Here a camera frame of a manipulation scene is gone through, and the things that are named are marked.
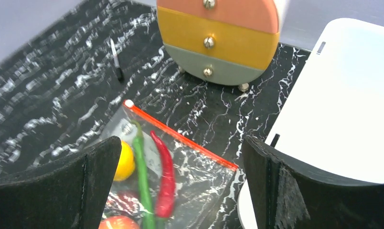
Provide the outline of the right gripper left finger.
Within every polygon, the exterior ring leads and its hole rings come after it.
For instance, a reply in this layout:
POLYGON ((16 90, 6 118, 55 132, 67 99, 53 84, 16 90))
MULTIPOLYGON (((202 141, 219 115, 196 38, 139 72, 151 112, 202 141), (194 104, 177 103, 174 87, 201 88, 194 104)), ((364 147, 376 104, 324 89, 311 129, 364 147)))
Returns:
POLYGON ((96 229, 121 152, 109 137, 78 153, 0 178, 0 229, 96 229))

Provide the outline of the green chili pepper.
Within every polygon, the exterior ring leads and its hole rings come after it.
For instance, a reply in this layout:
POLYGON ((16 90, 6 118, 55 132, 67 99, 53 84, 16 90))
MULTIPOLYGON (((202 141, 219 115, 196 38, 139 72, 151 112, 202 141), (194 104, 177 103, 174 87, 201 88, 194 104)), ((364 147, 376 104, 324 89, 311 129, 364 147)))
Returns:
POLYGON ((135 161, 139 179, 140 203, 144 207, 142 226, 144 229, 163 229, 164 221, 156 218, 153 211, 153 204, 149 191, 148 169, 144 157, 143 131, 141 125, 137 121, 131 120, 130 123, 134 124, 137 128, 136 136, 132 140, 132 146, 135 153, 135 161))

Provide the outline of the red chili pepper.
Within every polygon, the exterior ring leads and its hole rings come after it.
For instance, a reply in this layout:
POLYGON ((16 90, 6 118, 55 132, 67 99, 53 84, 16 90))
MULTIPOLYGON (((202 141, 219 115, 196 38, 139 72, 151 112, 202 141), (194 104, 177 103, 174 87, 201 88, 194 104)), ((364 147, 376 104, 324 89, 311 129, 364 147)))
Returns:
POLYGON ((160 218, 169 218, 172 215, 175 204, 176 182, 171 154, 164 142, 150 131, 161 159, 161 181, 160 190, 155 204, 155 214, 160 218))

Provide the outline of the orange peach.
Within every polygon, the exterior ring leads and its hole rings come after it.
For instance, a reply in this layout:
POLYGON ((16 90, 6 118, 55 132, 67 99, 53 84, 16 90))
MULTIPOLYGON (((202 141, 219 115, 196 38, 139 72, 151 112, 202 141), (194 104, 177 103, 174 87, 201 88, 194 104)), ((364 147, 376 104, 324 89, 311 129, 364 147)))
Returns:
POLYGON ((99 229, 140 229, 133 219, 126 216, 112 216, 104 219, 99 224, 99 229))

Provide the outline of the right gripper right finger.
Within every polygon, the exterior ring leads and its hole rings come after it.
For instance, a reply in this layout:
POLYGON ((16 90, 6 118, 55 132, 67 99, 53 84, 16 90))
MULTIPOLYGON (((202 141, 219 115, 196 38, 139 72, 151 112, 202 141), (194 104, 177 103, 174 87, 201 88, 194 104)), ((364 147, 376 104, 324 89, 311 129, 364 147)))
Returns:
POLYGON ((242 153, 259 229, 384 229, 384 184, 321 170, 251 136, 242 153))

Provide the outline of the clear zip bag orange zipper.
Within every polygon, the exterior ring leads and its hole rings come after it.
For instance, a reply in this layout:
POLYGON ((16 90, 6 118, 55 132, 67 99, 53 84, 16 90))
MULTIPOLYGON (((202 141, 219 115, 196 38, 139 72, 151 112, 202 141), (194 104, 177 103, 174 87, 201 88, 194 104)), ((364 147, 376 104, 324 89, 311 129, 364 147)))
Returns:
MULTIPOLYGON (((174 167, 176 193, 171 217, 156 218, 164 221, 164 229, 197 229, 206 215, 223 194, 233 178, 237 166, 187 139, 165 124, 137 108, 131 100, 125 100, 101 134, 101 139, 111 136, 128 143, 135 157, 132 140, 137 128, 130 121, 137 121, 144 136, 144 157, 148 169, 149 191, 153 211, 160 190, 161 159, 150 131, 168 148, 174 167)), ((113 181, 102 219, 126 216, 143 229, 144 207, 140 203, 137 167, 124 181, 113 181)))

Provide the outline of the yellow lemon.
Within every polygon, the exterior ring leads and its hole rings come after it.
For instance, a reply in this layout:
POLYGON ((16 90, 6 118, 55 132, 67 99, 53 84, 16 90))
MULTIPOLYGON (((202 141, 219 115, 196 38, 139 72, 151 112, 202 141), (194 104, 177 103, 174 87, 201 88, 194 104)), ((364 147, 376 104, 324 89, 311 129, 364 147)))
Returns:
POLYGON ((121 141, 121 154, 117 169, 114 175, 114 181, 124 181, 135 171, 136 165, 131 146, 125 141, 121 141))

